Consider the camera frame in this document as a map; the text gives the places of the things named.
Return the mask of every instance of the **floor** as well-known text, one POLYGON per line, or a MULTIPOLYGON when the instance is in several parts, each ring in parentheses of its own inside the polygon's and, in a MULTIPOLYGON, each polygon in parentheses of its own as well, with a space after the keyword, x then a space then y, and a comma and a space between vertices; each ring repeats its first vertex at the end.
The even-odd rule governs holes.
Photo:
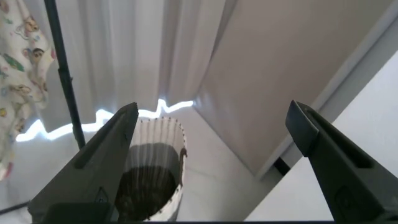
MULTIPOLYGON (((241 221, 278 183, 274 168, 259 182, 193 108, 166 116, 180 120, 187 134, 187 173, 178 221, 241 221)), ((93 134, 86 133, 86 138, 93 134)), ((49 141, 41 136, 16 146, 14 170, 0 182, 0 209, 25 202, 77 152, 71 134, 49 141)), ((30 223, 26 208, 0 216, 0 222, 30 223)))

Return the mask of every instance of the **black pole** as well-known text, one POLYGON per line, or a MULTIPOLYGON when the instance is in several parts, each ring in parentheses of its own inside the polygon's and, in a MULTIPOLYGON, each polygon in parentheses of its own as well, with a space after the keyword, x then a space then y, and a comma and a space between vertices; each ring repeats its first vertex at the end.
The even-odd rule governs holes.
POLYGON ((67 100, 70 118, 73 125, 73 134, 79 148, 81 149, 85 144, 85 137, 81 128, 79 112, 77 110, 75 94, 73 93, 72 79, 69 74, 67 55, 65 53, 65 46, 63 45, 62 31, 60 20, 58 18, 57 5, 55 0, 44 0, 47 16, 49 17, 51 33, 54 41, 55 51, 58 57, 59 69, 58 74, 61 79, 63 94, 67 100))

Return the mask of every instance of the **white curtain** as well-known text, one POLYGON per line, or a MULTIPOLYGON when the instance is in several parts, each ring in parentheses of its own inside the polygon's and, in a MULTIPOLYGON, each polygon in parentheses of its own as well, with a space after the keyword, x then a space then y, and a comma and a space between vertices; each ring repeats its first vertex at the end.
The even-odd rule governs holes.
MULTIPOLYGON (((51 37, 43 0, 27 1, 51 37)), ((115 112, 136 101, 155 111, 192 100, 206 73, 225 0, 58 0, 70 75, 82 123, 95 111, 115 112)), ((46 131, 70 123, 58 64, 48 73, 46 131)))

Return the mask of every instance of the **laundry basket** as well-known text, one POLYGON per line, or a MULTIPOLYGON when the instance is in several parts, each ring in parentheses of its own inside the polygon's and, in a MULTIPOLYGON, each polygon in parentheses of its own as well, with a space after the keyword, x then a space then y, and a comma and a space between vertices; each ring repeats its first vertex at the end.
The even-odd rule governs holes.
POLYGON ((178 120, 137 121, 115 201, 119 222, 177 219, 186 148, 178 120))

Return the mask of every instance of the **cartoon print fabric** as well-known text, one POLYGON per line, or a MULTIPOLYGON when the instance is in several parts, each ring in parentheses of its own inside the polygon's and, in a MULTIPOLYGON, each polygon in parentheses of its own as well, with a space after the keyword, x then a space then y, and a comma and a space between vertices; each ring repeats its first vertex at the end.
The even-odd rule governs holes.
POLYGON ((11 169, 11 147, 25 120, 46 106, 46 73, 54 58, 23 0, 0 0, 0 180, 11 169))

